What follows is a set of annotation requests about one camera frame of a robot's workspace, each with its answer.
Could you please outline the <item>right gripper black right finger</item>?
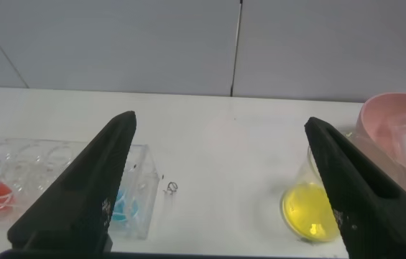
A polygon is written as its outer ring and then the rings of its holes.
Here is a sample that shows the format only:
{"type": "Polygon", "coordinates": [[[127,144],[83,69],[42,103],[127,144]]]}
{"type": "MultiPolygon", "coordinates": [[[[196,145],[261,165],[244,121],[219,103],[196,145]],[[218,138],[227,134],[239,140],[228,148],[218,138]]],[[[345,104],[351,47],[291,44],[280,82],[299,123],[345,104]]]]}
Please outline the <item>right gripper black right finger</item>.
{"type": "Polygon", "coordinates": [[[350,258],[406,258],[406,191],[331,124],[305,133],[350,258]]]}

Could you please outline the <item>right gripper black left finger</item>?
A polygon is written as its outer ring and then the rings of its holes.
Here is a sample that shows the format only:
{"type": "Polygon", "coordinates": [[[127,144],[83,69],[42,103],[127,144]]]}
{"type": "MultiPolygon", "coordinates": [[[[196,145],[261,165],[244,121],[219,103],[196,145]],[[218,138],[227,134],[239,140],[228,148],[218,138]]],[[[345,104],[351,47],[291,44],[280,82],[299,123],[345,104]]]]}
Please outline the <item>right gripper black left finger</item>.
{"type": "Polygon", "coordinates": [[[11,246],[109,251],[108,228],[136,128],[133,111],[111,119],[11,226],[7,232],[11,246]]]}

